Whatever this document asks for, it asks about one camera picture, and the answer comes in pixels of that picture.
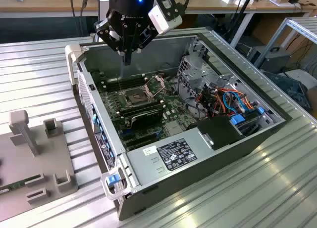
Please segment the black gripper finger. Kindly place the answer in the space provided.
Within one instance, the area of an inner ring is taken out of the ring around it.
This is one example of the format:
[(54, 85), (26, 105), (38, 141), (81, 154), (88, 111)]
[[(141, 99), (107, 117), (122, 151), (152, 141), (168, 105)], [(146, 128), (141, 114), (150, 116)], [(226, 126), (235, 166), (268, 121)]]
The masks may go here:
[(131, 64), (133, 52), (144, 49), (158, 35), (153, 24), (148, 25), (142, 31), (140, 27), (136, 27), (136, 30), (137, 33), (133, 36), (130, 50), (127, 52), (127, 65)]
[(128, 66), (128, 50), (124, 46), (123, 37), (115, 31), (107, 20), (96, 25), (96, 34), (122, 57), (123, 65)]

